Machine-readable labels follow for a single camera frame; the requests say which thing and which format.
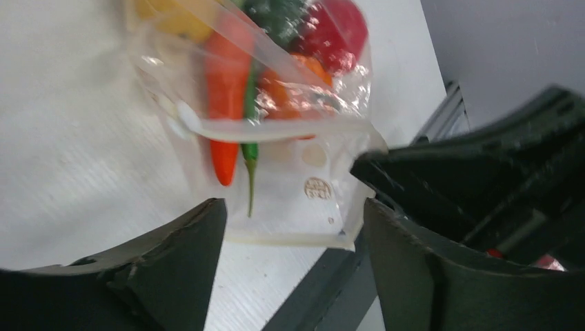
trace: green pepper stem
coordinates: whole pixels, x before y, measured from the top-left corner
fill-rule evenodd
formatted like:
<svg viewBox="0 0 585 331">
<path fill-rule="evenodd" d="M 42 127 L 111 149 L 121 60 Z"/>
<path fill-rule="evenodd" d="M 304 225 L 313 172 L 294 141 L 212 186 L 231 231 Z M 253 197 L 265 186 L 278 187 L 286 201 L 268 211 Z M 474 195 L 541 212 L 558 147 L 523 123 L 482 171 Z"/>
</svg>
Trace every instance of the green pepper stem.
<svg viewBox="0 0 585 331">
<path fill-rule="evenodd" d="M 248 217 L 252 217 L 252 207 L 254 206 L 254 175 L 256 173 L 256 160 L 246 160 L 246 168 L 248 169 L 249 180 L 249 198 L 248 198 Z"/>
</svg>

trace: gray background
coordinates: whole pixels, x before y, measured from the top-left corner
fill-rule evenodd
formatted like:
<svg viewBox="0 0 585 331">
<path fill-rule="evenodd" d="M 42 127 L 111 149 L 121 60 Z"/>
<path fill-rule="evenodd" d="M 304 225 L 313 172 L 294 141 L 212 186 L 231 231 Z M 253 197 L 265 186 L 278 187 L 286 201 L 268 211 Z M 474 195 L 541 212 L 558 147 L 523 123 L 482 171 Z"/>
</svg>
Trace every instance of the gray background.
<svg viewBox="0 0 585 331">
<path fill-rule="evenodd" d="M 585 94 L 584 0 L 421 0 L 444 81 L 473 127 L 558 83 Z"/>
</svg>

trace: orange vegetable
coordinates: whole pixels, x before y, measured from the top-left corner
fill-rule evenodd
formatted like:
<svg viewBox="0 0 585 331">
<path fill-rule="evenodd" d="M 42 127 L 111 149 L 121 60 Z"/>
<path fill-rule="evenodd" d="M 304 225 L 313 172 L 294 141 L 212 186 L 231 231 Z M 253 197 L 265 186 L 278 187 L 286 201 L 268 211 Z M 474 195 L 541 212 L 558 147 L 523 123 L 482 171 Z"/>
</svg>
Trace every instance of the orange vegetable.
<svg viewBox="0 0 585 331">
<path fill-rule="evenodd" d="M 312 73 L 316 74 L 328 86 L 333 86 L 333 78 L 328 74 L 319 60 L 313 57 L 306 57 L 304 55 L 291 53 L 300 64 L 306 66 Z M 272 71 L 266 70 L 258 80 L 258 86 L 262 93 L 272 100 L 274 107 L 267 109 L 267 119 L 316 119 L 315 112 L 306 112 L 300 107 L 299 100 L 294 97 L 291 98 L 289 90 L 284 86 L 279 75 Z M 314 136 L 304 137 L 302 139 L 311 139 Z"/>
<path fill-rule="evenodd" d="M 242 12 L 239 18 L 250 19 Z M 214 32 L 206 43 L 205 60 L 209 117 L 211 119 L 243 119 L 244 95 L 248 85 L 252 57 L 230 40 L 254 45 L 251 34 L 231 24 L 233 18 L 220 17 L 218 24 L 226 28 L 226 37 Z M 210 141 L 211 159 L 219 182 L 232 183 L 239 151 L 237 142 Z"/>
</svg>

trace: red bell pepper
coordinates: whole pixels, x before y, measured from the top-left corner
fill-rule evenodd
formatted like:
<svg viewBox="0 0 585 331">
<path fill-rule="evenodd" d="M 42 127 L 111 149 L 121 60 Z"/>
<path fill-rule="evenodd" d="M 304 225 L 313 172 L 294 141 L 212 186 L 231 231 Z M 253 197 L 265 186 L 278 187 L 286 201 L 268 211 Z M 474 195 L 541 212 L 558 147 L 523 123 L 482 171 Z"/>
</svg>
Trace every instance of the red bell pepper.
<svg viewBox="0 0 585 331">
<path fill-rule="evenodd" d="M 350 72 L 368 39 L 366 20 L 351 0 L 321 0 L 308 9 L 295 43 L 298 52 L 315 57 L 334 75 Z"/>
</svg>

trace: white table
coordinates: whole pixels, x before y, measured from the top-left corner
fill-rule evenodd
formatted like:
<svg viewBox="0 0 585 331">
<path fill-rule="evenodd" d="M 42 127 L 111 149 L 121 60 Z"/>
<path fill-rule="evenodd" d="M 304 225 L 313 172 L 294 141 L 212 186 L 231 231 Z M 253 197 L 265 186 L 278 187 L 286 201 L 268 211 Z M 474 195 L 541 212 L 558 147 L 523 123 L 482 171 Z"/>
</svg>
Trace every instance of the white table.
<svg viewBox="0 0 585 331">
<path fill-rule="evenodd" d="M 357 0 L 373 121 L 408 143 L 445 96 L 418 0 Z M 122 3 L 0 4 L 0 266 L 66 264 L 190 209 L 180 167 L 125 58 Z M 324 249 L 225 243 L 206 330 L 260 330 Z"/>
</svg>

